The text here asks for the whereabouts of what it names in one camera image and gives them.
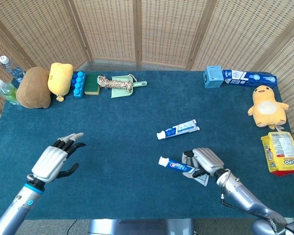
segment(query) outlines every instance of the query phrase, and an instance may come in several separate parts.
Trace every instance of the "green dustpan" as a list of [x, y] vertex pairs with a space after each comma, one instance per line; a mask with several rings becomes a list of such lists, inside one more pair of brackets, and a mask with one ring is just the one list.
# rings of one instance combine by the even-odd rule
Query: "green dustpan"
[[[116, 77], [112, 77], [112, 80], [113, 81], [121, 81], [121, 82], [126, 82], [127, 80], [130, 80], [131, 82], [133, 82], [133, 77], [131, 75], [116, 76]], [[133, 82], [133, 88], [134, 87], [143, 87], [143, 86], [146, 86], [146, 85], [147, 85], [146, 81]], [[112, 88], [111, 98], [122, 97], [122, 96], [130, 96], [133, 93], [133, 88], [129, 92], [127, 92], [126, 90], [122, 90], [122, 89], [114, 89], [114, 88]]]

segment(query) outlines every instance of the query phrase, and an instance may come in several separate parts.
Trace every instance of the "floor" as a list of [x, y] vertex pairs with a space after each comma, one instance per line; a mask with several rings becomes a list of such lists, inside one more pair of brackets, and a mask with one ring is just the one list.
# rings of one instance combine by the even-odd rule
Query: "floor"
[[[142, 65], [131, 62], [97, 60], [85, 63], [78, 71], [146, 71], [146, 70], [181, 70], [177, 68]], [[198, 235], [251, 235], [250, 225], [254, 219], [196, 219], [195, 230]], [[66, 235], [74, 220], [26, 220], [18, 235]], [[88, 220], [78, 220], [70, 229], [70, 235], [85, 235]]]

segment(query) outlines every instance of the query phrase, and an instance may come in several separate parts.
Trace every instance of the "plastic water bottle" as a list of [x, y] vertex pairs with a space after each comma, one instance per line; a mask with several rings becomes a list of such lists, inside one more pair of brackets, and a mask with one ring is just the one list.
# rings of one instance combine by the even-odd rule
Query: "plastic water bottle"
[[0, 80], [0, 95], [6, 98], [11, 104], [20, 104], [16, 99], [16, 88], [9, 82]]
[[8, 73], [18, 81], [21, 82], [25, 75], [25, 71], [11, 58], [6, 57], [5, 55], [0, 56], [0, 62], [2, 66], [7, 70]]

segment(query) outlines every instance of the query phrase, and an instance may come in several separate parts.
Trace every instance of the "green sponge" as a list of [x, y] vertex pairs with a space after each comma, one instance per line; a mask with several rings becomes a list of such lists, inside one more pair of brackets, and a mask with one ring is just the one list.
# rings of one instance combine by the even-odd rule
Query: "green sponge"
[[97, 77], [99, 73], [86, 74], [84, 93], [85, 94], [99, 94], [100, 86], [97, 83]]

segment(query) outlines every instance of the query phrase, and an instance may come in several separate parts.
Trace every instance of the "brown plush toy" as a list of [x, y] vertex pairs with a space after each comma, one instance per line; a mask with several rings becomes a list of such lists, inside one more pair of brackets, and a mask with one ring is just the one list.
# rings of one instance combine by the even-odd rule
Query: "brown plush toy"
[[41, 67], [29, 69], [16, 91], [18, 102], [29, 109], [48, 108], [51, 102], [48, 77], [49, 71], [46, 69]]

